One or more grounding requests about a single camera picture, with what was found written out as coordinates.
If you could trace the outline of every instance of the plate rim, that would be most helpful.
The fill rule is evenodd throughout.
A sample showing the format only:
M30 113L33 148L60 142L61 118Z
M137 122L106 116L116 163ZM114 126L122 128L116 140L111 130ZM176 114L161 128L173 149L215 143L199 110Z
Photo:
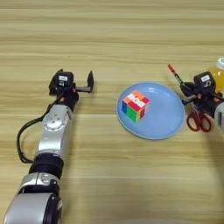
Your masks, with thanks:
M126 125L124 125L122 119L121 119L120 116L118 115L118 102L119 102L119 99L121 98L121 96L122 96L122 94L123 94L124 91L126 91L127 89L132 88L132 87L134 87L134 86L136 86L136 85L140 85L140 84L153 84L153 85L157 85L157 86L166 88L166 89L170 90L171 92L173 92L173 93L180 99L180 97L178 96L178 94L177 94L173 89L171 89L171 88L169 88L169 87L167 87L167 86L164 86L164 85L162 85L162 84L158 84L158 83L156 83L156 82L150 82L150 81L138 82L138 83L136 83L136 84L133 84L133 85L131 85L131 86L126 87L126 88L119 94L119 96L118 96L118 99L117 99L117 101L116 101L116 106L115 106L115 112L116 112L116 117L118 118L119 122L120 122L120 123L122 124L122 126L123 126L127 131L129 131L132 135L141 137L141 138L143 138L143 139L163 140L163 139L166 139L166 138L175 136L175 135L179 132L179 130L182 129L182 127L184 126L184 123L185 123L186 109L185 109L185 106L184 106L183 104L182 104L182 105L183 105L183 108L184 108L184 110L183 110L183 121L182 121L182 123L179 125L178 129L177 129L176 131L174 131L174 132L173 132L172 134L170 134L170 135L166 135L166 136L163 136L163 137L147 137L147 136L142 136L142 135L139 135L139 134L135 133L134 131L132 131L131 129L129 129Z

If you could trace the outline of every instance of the scissors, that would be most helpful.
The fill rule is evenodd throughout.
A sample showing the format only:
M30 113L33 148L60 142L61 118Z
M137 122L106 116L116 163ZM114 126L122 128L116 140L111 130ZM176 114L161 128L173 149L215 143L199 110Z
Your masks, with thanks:
M195 108L193 103L192 103L192 109L193 109L193 112L186 118L186 123L187 123L187 126L189 127L189 129L192 131L202 130L204 132L209 132L212 128L212 124L211 124L209 118L205 114L199 112ZM194 128L190 124L191 119L194 120L196 128Z

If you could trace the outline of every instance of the silver robot arm segment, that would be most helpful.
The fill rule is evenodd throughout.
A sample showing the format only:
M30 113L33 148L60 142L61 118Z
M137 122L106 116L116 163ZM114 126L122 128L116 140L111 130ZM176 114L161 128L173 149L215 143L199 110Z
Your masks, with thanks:
M69 107L54 105L51 108L43 120L43 135L35 158L39 158L40 155L47 156L48 163L51 163L51 157L55 157L64 163L71 119L72 111ZM31 169L31 173L24 177L5 215L4 224L58 223L60 220L62 201L59 189L62 171L52 175L35 171L38 168L33 165L32 167L34 172Z

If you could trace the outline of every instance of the red scissors handle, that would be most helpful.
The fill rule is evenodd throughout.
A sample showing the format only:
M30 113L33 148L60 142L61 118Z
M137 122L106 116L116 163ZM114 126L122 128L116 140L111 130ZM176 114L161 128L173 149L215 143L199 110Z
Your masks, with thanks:
M200 124L201 129L204 132L209 132L212 128L212 124L211 124L211 121L209 120L209 118L207 118L207 116L205 116L203 113L198 113L198 116L199 116L199 124Z
M194 120L196 128L194 128L190 124L191 120ZM186 123L187 123L187 126L189 127L189 129L192 131L199 131L201 129L204 132L209 132L212 128L212 124L211 124L209 118L207 118L203 113L192 112L186 118Z
M190 120L193 120L195 123L196 128L194 128L191 124L190 124ZM197 114L195 112L192 112L187 118L186 118L186 123L187 126L189 127L190 130L192 131L199 131L200 130L200 120L197 116Z

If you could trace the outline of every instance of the blue plate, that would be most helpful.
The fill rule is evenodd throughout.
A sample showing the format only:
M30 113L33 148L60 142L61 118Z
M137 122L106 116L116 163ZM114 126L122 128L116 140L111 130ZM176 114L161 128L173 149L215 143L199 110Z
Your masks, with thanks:
M133 122L123 111L123 98L138 90L150 99L145 116ZM147 139L164 139L175 135L186 119L185 107L178 95L168 87L152 82L143 82L128 87L120 95L117 116L122 125L133 134Z

